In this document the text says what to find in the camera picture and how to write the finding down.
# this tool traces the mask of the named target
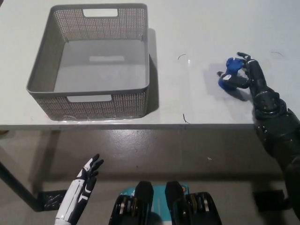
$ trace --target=gray floor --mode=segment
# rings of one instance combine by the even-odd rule
[[[11,131],[0,161],[32,192],[67,188],[95,153],[105,160],[79,225],[106,225],[118,193],[145,175],[208,191],[224,225],[299,224],[291,210],[258,213],[253,191],[284,189],[281,172],[255,133],[235,130]],[[33,212],[0,180],[0,224],[52,225],[55,211]]]

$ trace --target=blue plush toy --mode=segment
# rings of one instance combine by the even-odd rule
[[[217,74],[220,76],[218,81],[219,86],[225,91],[233,91],[236,90],[236,87],[229,86],[223,82],[223,78],[227,75],[237,76],[238,71],[243,67],[243,60],[238,58],[229,58],[226,62],[227,70],[225,73],[218,72]]]

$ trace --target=white table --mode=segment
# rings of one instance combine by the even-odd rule
[[[128,0],[4,1],[0,8],[0,129],[250,127],[251,102],[227,95],[216,75],[237,51],[259,60],[268,85],[300,116],[300,1],[131,0],[148,5],[159,108],[132,120],[50,120],[25,89],[49,10],[58,4],[108,2]],[[247,91],[243,96],[249,99]]]

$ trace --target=basket bottom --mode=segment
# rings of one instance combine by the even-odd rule
[[[64,46],[54,92],[142,89],[148,85],[147,63],[140,40],[70,41]],[[89,96],[84,98],[80,101],[89,101]]]

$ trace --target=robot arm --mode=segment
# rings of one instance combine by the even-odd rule
[[[96,184],[96,171],[102,164],[99,154],[91,158],[72,181],[60,205],[54,225],[76,225]]]
[[[256,133],[283,171],[291,206],[300,219],[300,121],[280,95],[268,87],[258,61],[245,53],[238,52],[238,56],[243,57],[248,76],[240,82],[250,88]],[[236,80],[224,82],[241,86],[235,85]]]

